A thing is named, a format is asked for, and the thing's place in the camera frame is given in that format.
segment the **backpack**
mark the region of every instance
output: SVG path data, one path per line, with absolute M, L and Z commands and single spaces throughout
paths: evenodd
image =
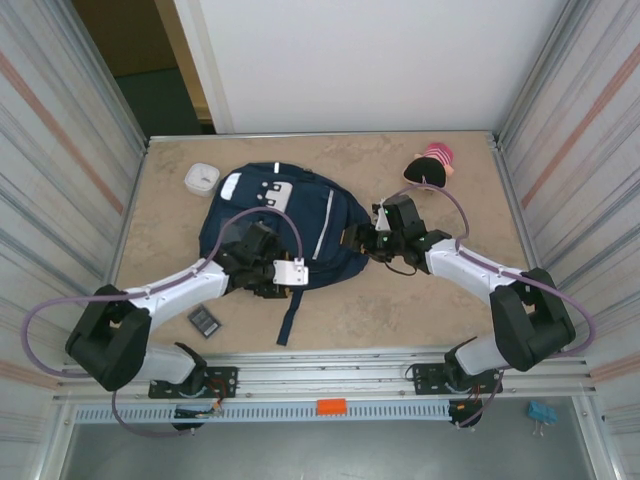
M 371 220 L 351 193 L 322 175 L 280 162 L 249 163 L 233 170 L 218 185 L 200 232 L 200 256 L 211 252 L 229 218 L 257 206 L 272 206 L 291 217 L 302 238 L 305 266 L 309 267 L 309 283 L 291 287 L 291 304 L 277 340 L 278 345 L 286 345 L 304 290 L 347 280 L 367 264 L 366 255 L 340 245 L 340 239 L 346 227 Z M 255 222 L 277 232 L 289 252 L 297 251 L 291 227 L 279 215 L 268 212 L 247 215 L 231 225 L 223 243 L 240 240 Z

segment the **white tag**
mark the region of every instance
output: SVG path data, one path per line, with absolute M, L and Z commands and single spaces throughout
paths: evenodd
M 388 232 L 391 230 L 389 226 L 389 220 L 387 220 L 387 215 L 384 213 L 384 207 L 382 204 L 384 200 L 380 202 L 380 208 L 378 209 L 378 219 L 376 220 L 376 232 Z
M 225 200 L 231 200 L 231 197 L 233 196 L 233 192 L 235 191 L 236 186 L 238 185 L 238 181 L 240 180 L 240 175 L 242 174 L 232 173 L 227 177 L 227 179 L 224 182 L 224 185 L 222 185 L 222 190 L 220 190 L 220 198 L 223 198 Z
M 275 274 L 273 283 L 276 285 L 307 285 L 309 283 L 309 268 L 304 266 L 303 258 L 290 260 L 274 260 Z
M 289 182 L 273 182 L 273 190 L 267 190 L 265 198 L 267 199 L 267 207 L 280 210 L 282 213 L 287 209 L 289 197 L 293 190 L 293 185 Z

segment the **white backdrop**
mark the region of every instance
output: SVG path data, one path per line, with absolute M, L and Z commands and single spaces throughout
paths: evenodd
M 565 0 L 175 0 L 220 133 L 486 130 Z

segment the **metal wall panel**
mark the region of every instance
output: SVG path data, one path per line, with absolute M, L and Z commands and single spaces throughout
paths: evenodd
M 640 2 L 581 7 L 499 143 L 539 262 L 596 317 L 586 358 L 632 476 L 640 474 Z M 584 323 L 578 330 L 584 337 Z
M 57 382 L 24 356 L 22 317 L 103 283 L 145 147 L 65 2 L 0 3 L 0 96 L 0 477 L 22 478 Z M 34 322 L 44 361 L 64 359 L 79 312 Z

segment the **tabletop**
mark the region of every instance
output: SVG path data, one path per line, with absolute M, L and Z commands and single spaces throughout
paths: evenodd
M 203 136 L 152 141 L 140 178 L 117 286 L 159 280 L 198 259 L 198 234 L 211 198 L 190 193 L 184 178 L 194 163 L 222 176 L 249 162 L 293 163 L 325 175 L 351 191 L 367 209 L 406 186 L 403 169 L 431 142 L 454 153 L 455 174 L 447 189 L 471 224 L 465 246 L 502 264 L 526 267 L 500 177 L 485 132 L 427 132 L 353 135 Z M 438 193 L 411 197 L 427 229 L 462 232 L 451 202 Z M 408 267 L 396 259 L 397 269 Z M 289 344 L 276 345 L 288 299 L 263 299 L 234 291 L 205 302 L 220 328 L 205 339 L 187 313 L 152 334 L 161 343 L 184 342 L 201 354 L 356 347 L 448 346 L 492 330 L 479 299 L 448 280 L 418 272 L 403 277 L 370 261 L 345 282 L 305 292 Z

